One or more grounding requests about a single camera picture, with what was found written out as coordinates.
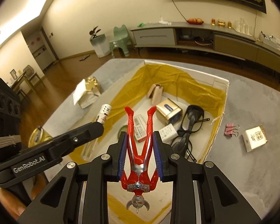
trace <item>gift box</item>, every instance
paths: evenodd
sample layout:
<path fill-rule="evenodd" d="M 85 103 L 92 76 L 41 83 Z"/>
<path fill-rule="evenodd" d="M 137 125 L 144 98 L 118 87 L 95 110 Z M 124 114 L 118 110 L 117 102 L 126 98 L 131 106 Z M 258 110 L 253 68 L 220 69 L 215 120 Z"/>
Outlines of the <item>gift box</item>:
<path fill-rule="evenodd" d="M 100 84 L 95 77 L 83 79 L 73 93 L 74 105 L 77 103 L 81 108 L 86 108 L 93 104 L 101 95 Z"/>

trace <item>light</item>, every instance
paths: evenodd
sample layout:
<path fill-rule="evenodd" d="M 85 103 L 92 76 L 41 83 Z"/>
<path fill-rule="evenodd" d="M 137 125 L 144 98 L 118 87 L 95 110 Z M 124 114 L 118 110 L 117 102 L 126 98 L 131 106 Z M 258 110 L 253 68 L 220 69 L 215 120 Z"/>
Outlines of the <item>light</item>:
<path fill-rule="evenodd" d="M 40 15 L 46 0 L 28 0 L 26 6 L 6 24 L 0 26 L 0 44 L 7 40 L 14 32 Z"/>

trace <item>gold can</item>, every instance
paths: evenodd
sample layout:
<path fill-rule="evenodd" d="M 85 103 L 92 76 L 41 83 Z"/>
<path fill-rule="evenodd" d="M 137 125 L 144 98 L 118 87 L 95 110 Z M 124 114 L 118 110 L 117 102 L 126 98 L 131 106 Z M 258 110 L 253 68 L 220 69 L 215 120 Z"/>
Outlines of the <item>gold can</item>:
<path fill-rule="evenodd" d="M 52 136 L 46 132 L 43 127 L 37 127 L 31 134 L 28 142 L 28 147 L 36 146 L 44 141 L 50 140 Z"/>

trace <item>wooden floor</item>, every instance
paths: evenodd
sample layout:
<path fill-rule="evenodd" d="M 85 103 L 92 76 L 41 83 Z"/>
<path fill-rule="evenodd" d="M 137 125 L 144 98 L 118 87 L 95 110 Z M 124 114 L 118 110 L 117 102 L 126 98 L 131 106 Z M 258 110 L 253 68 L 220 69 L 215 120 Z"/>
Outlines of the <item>wooden floor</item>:
<path fill-rule="evenodd" d="M 125 58 L 124 54 L 118 51 L 115 51 L 115 56 L 116 58 Z M 28 144 L 32 131 L 37 126 L 44 125 L 83 78 L 87 78 L 100 66 L 112 59 L 111 55 L 98 58 L 96 54 L 93 53 L 87 59 L 79 61 L 82 57 L 83 56 L 77 56 L 64 59 L 55 65 L 51 65 L 45 72 L 45 78 L 43 79 L 45 87 L 39 83 L 36 86 L 38 95 L 34 92 L 30 92 L 28 95 L 30 102 L 22 100 L 20 135 L 24 144 Z M 280 91 L 280 83 L 277 78 L 268 76 L 257 69 L 247 68 L 246 65 L 241 62 L 226 62 L 224 60 L 212 58 L 211 55 L 210 57 L 205 57 L 197 53 L 188 54 L 167 50 L 147 49 L 142 49 L 138 54 L 138 51 L 130 49 L 129 58 L 171 60 L 212 67 L 242 75 Z"/>

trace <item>cardboard box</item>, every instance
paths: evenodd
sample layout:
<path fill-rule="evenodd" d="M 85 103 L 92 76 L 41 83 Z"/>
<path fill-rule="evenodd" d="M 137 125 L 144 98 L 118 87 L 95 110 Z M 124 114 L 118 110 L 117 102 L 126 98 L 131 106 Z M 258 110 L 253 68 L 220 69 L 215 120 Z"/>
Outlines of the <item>cardboard box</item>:
<path fill-rule="evenodd" d="M 93 150 L 93 159 L 106 153 L 108 147 L 118 141 L 118 130 L 126 125 L 128 120 L 124 110 L 125 106 L 131 107 L 135 116 L 141 115 L 146 123 L 147 110 L 152 106 L 151 100 L 147 99 L 147 92 L 153 83 L 163 86 L 162 101 L 166 98 L 171 99 L 183 112 L 189 104 L 199 105 L 205 110 L 205 118 L 211 120 L 204 122 L 201 130 L 190 136 L 193 145 L 192 154 L 198 163 L 205 161 L 223 118 L 229 86 L 228 80 L 204 72 L 149 60 L 143 61 L 110 86 L 91 105 L 89 112 L 72 126 L 72 129 L 74 129 L 93 121 L 103 104 L 112 106 L 111 113 L 104 125 L 104 134 L 98 139 L 98 144 Z M 174 126 L 175 130 L 178 129 L 179 125 L 180 123 Z M 153 130 L 161 130 L 164 126 L 154 114 Z M 139 153 L 142 151 L 143 144 L 144 142 L 136 144 Z M 78 164 L 85 163 L 80 157 L 82 149 L 83 147 L 77 148 L 70 154 L 71 159 Z M 125 161 L 127 175 L 130 172 L 129 162 L 127 154 Z M 154 170 L 155 159 L 154 154 L 152 154 L 148 175 L 152 176 Z M 125 205 L 132 196 L 133 193 L 123 190 L 120 183 L 108 183 L 108 209 L 112 213 L 112 215 L 109 215 L 110 222 L 121 223 L 121 220 L 127 215 Z M 147 193 L 145 199 L 154 208 L 149 211 L 142 208 L 138 214 L 136 214 L 136 209 L 130 208 L 128 213 L 132 215 L 131 220 L 137 218 L 141 219 L 142 222 L 159 223 L 171 210 L 172 182 L 158 182 L 156 189 Z"/>

